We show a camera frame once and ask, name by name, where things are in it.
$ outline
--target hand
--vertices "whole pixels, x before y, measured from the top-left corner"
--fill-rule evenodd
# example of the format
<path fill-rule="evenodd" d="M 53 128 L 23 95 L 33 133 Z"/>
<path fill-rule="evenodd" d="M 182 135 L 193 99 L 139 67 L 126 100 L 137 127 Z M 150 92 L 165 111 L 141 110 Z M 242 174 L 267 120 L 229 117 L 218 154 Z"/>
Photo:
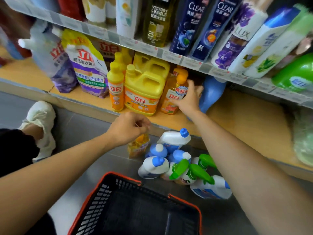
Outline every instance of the hand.
<path fill-rule="evenodd" d="M 105 133 L 115 147 L 134 141 L 150 130 L 151 122 L 142 114 L 121 113 Z"/>
<path fill-rule="evenodd" d="M 192 114 L 200 111 L 199 98 L 203 91 L 203 86 L 196 86 L 192 80 L 188 80 L 188 92 L 182 100 L 170 99 L 170 101 L 177 105 L 180 110 L 191 118 Z"/>

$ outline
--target green bottle cap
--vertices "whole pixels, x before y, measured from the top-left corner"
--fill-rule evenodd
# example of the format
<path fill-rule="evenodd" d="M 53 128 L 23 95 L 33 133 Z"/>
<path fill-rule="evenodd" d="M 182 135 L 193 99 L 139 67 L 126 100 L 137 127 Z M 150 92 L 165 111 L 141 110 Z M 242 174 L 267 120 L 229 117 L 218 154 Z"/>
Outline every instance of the green bottle cap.
<path fill-rule="evenodd" d="M 187 159 L 182 159 L 178 164 L 175 164 L 172 168 L 173 174 L 170 175 L 170 180 L 175 180 L 180 177 L 189 167 L 189 161 Z"/>
<path fill-rule="evenodd" d="M 199 156 L 199 159 L 201 160 L 201 164 L 204 167 L 217 168 L 216 165 L 215 165 L 215 162 L 213 161 L 212 157 L 209 154 L 201 154 Z"/>
<path fill-rule="evenodd" d="M 204 169 L 202 169 L 199 165 L 190 164 L 189 169 L 191 170 L 192 174 L 196 177 L 202 179 L 205 182 L 208 182 L 211 185 L 215 184 L 213 177 L 211 177 Z"/>

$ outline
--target white sneaker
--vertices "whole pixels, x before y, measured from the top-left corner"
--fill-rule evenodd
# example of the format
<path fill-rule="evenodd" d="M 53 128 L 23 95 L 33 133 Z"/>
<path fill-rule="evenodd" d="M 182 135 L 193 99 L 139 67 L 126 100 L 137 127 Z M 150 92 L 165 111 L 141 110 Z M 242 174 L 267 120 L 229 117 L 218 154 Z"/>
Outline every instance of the white sneaker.
<path fill-rule="evenodd" d="M 29 124 L 35 124 L 44 130 L 44 137 L 37 142 L 37 147 L 40 152 L 37 158 L 33 158 L 33 162 L 43 158 L 50 157 L 55 149 L 55 140 L 51 134 L 55 119 L 55 111 L 51 104 L 39 101 L 36 102 L 28 111 L 27 117 L 23 120 L 20 130 L 24 129 Z"/>

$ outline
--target gray tile floor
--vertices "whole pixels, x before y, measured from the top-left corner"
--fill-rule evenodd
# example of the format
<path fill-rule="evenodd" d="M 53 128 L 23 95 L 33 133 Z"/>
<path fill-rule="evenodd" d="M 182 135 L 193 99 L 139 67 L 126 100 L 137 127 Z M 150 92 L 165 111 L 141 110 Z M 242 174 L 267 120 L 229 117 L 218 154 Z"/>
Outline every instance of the gray tile floor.
<path fill-rule="evenodd" d="M 33 103 L 32 100 L 0 92 L 0 127 L 18 128 Z M 57 142 L 55 153 L 103 134 L 110 126 L 110 123 L 75 114 L 65 109 L 56 107 L 55 110 L 57 113 L 57 121 L 53 129 L 53 135 Z M 152 142 L 158 140 L 152 135 L 150 138 Z M 199 150 L 188 145 L 185 146 L 184 150 L 193 156 L 200 153 Z M 68 233 L 85 198 L 96 186 L 102 175 L 108 171 L 119 172 L 139 179 L 149 189 L 165 195 L 172 193 L 199 206 L 203 214 L 203 234 L 257 234 L 234 197 L 227 201 L 203 200 L 188 187 L 179 186 L 173 182 L 165 182 L 162 179 L 140 179 L 137 171 L 141 161 L 129 160 L 127 156 L 125 146 L 103 155 L 51 207 L 49 213 L 54 219 L 58 235 Z M 215 170 L 209 173 L 219 174 Z M 300 179 L 295 180 L 313 193 L 312 183 Z"/>

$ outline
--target shopping basket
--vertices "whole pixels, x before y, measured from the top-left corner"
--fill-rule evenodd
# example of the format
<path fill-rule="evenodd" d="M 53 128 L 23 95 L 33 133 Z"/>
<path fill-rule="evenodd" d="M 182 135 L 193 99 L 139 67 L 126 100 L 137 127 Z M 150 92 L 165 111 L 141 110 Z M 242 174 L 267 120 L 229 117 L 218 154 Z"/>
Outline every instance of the shopping basket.
<path fill-rule="evenodd" d="M 86 198 L 68 235 L 202 235 L 201 223 L 197 206 L 108 172 Z"/>

